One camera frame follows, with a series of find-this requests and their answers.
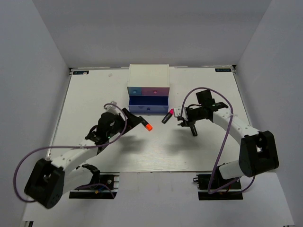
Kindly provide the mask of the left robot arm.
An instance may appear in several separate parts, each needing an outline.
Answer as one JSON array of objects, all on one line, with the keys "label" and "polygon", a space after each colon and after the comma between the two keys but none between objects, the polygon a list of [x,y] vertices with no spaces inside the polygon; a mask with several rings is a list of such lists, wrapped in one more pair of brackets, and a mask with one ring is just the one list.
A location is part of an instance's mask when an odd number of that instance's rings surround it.
[{"label": "left robot arm", "polygon": [[100,170],[87,160],[101,153],[112,137],[118,138],[139,124],[152,129],[143,117],[135,116],[125,108],[121,113],[103,113],[80,145],[53,160],[42,158],[36,162],[25,185],[25,194],[47,209],[72,190],[106,190],[114,196],[106,180],[100,179]]}]

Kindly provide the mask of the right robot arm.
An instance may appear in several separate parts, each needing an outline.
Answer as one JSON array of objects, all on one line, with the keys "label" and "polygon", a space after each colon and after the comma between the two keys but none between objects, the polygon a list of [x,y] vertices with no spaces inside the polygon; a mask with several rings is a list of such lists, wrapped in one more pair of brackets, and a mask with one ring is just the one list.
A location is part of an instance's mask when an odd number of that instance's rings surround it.
[{"label": "right robot arm", "polygon": [[210,120],[225,130],[223,143],[231,136],[239,145],[239,158],[220,165],[216,160],[212,176],[218,188],[226,188],[231,179],[256,175],[275,170],[279,167],[276,142],[273,133],[260,131],[247,125],[234,113],[228,101],[216,102],[209,89],[196,94],[198,104],[181,106],[174,109],[175,117],[181,127],[189,127],[197,136],[195,123]]}]

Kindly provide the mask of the white drawer organizer box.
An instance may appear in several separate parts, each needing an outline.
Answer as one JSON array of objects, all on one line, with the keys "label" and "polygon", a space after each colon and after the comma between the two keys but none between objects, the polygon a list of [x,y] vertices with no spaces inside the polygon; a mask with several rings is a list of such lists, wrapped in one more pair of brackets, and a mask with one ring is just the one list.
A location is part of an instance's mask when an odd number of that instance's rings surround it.
[{"label": "white drawer organizer box", "polygon": [[130,64],[128,87],[169,87],[168,64]]}]

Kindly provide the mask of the pink cap highlighter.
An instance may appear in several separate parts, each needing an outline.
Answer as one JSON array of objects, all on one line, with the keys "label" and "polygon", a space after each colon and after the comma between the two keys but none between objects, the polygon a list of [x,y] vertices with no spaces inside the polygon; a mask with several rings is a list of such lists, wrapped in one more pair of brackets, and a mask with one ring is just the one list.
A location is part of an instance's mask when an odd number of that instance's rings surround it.
[{"label": "pink cap highlighter", "polygon": [[168,120],[174,115],[174,109],[170,109],[169,112],[165,115],[165,117],[162,119],[162,123],[166,124]]}]

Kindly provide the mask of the small blue drawer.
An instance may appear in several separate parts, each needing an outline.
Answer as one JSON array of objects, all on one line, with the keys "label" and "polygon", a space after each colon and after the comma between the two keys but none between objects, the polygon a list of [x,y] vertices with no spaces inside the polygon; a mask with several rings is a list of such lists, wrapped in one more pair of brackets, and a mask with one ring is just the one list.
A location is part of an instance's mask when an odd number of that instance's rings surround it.
[{"label": "small blue drawer", "polygon": [[128,95],[129,96],[141,96],[142,88],[141,87],[128,87]]}]

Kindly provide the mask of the pink drawer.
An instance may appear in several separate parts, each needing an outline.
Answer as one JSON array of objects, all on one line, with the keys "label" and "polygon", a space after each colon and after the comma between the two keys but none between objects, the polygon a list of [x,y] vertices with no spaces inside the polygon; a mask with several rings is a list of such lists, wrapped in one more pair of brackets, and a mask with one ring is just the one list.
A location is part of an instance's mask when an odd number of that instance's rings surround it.
[{"label": "pink drawer", "polygon": [[169,87],[143,87],[142,96],[168,96]]}]

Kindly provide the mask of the wide blue drawer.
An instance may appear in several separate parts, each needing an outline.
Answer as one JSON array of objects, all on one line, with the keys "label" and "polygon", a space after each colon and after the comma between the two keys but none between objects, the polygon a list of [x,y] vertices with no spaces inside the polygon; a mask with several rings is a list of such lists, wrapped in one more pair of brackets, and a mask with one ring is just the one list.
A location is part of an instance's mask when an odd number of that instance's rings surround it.
[{"label": "wide blue drawer", "polygon": [[129,96],[129,111],[133,114],[166,114],[168,96]]}]

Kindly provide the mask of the orange cap highlighter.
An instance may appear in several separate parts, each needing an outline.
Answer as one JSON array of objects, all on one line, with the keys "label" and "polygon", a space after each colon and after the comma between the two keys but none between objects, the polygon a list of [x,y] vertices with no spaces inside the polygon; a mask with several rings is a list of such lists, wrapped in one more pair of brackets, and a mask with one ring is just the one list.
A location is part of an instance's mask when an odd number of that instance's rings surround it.
[{"label": "orange cap highlighter", "polygon": [[139,118],[141,119],[141,124],[148,130],[151,131],[153,129],[153,127],[142,117],[139,116]]}]

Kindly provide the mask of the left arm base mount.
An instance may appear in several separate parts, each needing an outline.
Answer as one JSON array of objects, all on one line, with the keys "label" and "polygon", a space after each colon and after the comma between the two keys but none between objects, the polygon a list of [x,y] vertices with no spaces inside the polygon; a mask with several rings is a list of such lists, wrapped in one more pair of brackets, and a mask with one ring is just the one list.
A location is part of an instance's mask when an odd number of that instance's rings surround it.
[{"label": "left arm base mount", "polygon": [[69,199],[113,200],[119,188],[120,173],[100,173],[88,187],[69,192]]}]

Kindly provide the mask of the green cap highlighter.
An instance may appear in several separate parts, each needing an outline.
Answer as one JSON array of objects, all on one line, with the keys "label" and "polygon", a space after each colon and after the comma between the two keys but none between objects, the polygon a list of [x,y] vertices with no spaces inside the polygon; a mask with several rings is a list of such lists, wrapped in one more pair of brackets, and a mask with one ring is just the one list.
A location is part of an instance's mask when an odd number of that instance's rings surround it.
[{"label": "green cap highlighter", "polygon": [[190,129],[191,129],[192,135],[193,135],[194,137],[196,137],[198,134],[197,134],[197,130],[196,130],[195,125],[191,125],[191,126],[190,126]]}]

